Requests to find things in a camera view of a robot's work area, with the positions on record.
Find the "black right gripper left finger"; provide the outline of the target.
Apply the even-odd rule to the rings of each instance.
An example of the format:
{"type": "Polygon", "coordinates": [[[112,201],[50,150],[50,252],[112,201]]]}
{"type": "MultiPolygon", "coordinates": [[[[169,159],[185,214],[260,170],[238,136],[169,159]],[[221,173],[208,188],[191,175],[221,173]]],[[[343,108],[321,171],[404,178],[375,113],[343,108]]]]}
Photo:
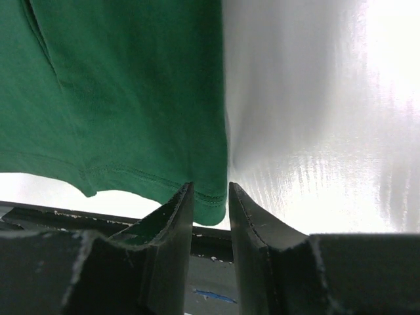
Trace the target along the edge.
{"type": "Polygon", "coordinates": [[[194,187],[141,220],[1,204],[2,314],[182,314],[194,187]]]}

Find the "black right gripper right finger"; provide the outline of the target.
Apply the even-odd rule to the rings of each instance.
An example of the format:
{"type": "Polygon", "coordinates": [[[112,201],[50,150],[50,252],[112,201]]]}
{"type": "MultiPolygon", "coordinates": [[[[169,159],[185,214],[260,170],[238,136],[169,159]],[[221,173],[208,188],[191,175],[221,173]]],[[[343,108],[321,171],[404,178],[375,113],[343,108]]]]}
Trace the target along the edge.
{"type": "Polygon", "coordinates": [[[417,234],[303,234],[229,185],[241,314],[418,314],[417,234]]]}

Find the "green t shirt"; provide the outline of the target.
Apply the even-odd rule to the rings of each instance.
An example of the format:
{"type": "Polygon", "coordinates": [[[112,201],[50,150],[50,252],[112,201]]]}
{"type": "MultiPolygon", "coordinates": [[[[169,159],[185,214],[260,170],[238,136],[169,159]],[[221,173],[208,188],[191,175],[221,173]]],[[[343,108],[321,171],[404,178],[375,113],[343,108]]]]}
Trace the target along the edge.
{"type": "Polygon", "coordinates": [[[226,213],[220,1],[2,1],[1,171],[226,213]]]}

